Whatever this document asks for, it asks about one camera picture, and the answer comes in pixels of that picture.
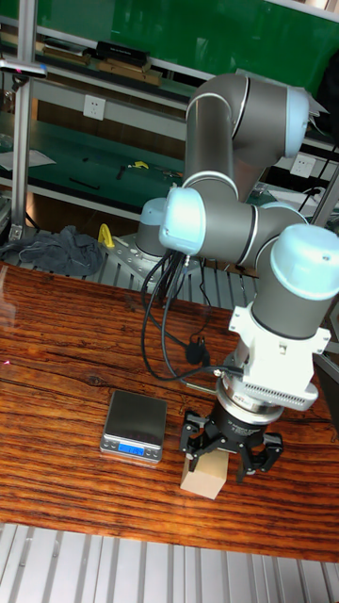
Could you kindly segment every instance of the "digital scale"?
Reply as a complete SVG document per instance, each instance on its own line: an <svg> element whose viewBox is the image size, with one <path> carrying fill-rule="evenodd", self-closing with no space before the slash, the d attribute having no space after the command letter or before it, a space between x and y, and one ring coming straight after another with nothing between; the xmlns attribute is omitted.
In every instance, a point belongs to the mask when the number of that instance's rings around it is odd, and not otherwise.
<svg viewBox="0 0 339 603"><path fill-rule="evenodd" d="M158 463L162 456L166 411L167 404L161 399L115 391L105 421L101 452Z"/></svg>

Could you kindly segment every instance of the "metal grating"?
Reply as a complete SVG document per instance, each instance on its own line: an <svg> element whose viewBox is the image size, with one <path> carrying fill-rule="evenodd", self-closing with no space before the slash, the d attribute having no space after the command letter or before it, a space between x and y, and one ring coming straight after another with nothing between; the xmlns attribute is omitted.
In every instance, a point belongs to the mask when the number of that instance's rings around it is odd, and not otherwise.
<svg viewBox="0 0 339 603"><path fill-rule="evenodd" d="M1 603L334 603L335 563L0 526Z"/></svg>

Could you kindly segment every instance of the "yellow object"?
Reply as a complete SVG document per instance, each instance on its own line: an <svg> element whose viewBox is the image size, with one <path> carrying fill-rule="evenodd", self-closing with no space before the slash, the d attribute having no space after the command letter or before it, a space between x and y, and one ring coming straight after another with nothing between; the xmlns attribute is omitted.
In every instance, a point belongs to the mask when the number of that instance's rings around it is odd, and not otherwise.
<svg viewBox="0 0 339 603"><path fill-rule="evenodd" d="M104 242L107 248L113 249L114 243L107 224L102 224L100 226L98 241L99 243Z"/></svg>
<svg viewBox="0 0 339 603"><path fill-rule="evenodd" d="M145 163L144 161L135 161L131 168L146 168L146 170L149 169L147 163Z"/></svg>

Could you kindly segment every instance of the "light blue joint cap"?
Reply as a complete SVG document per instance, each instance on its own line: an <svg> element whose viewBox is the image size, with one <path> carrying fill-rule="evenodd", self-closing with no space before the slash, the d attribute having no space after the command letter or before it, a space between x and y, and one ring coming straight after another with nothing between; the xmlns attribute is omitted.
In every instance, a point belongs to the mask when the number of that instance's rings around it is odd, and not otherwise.
<svg viewBox="0 0 339 603"><path fill-rule="evenodd" d="M166 197L150 199L142 207L140 222L148 226L160 226L164 216Z"/></svg>
<svg viewBox="0 0 339 603"><path fill-rule="evenodd" d="M287 226L270 256L279 282L305 300L329 300L339 292L339 238L308 224Z"/></svg>
<svg viewBox="0 0 339 603"><path fill-rule="evenodd" d="M306 133L310 104L306 92L287 87L285 157L294 157Z"/></svg>
<svg viewBox="0 0 339 603"><path fill-rule="evenodd" d="M177 187L169 191L159 240L164 247L195 255L202 248L206 214L199 192Z"/></svg>

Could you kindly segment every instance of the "wooden block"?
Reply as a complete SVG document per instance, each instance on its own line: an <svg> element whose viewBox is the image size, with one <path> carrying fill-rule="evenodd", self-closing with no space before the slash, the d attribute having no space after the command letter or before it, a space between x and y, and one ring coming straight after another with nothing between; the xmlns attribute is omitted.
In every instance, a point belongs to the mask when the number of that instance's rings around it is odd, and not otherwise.
<svg viewBox="0 0 339 603"><path fill-rule="evenodd" d="M124 63L122 60L118 60L117 58L107 57L105 59L105 63L109 65L115 65L116 67L121 67L123 69L130 69L133 72L146 73L151 69L151 63L147 61L144 65L133 65L132 63Z"/></svg>
<svg viewBox="0 0 339 603"><path fill-rule="evenodd" d="M153 69L150 69L146 73L140 73L133 71L132 69L125 69L124 67L117 67L102 60L97 68L102 72L114 73L115 75L123 75L124 77L131 77L146 84L152 84L153 86L161 86L161 73Z"/></svg>
<svg viewBox="0 0 339 603"><path fill-rule="evenodd" d="M227 479L228 459L226 450L213 450L202 455L194 471L188 471L186 458L180 487L201 497L216 498Z"/></svg>

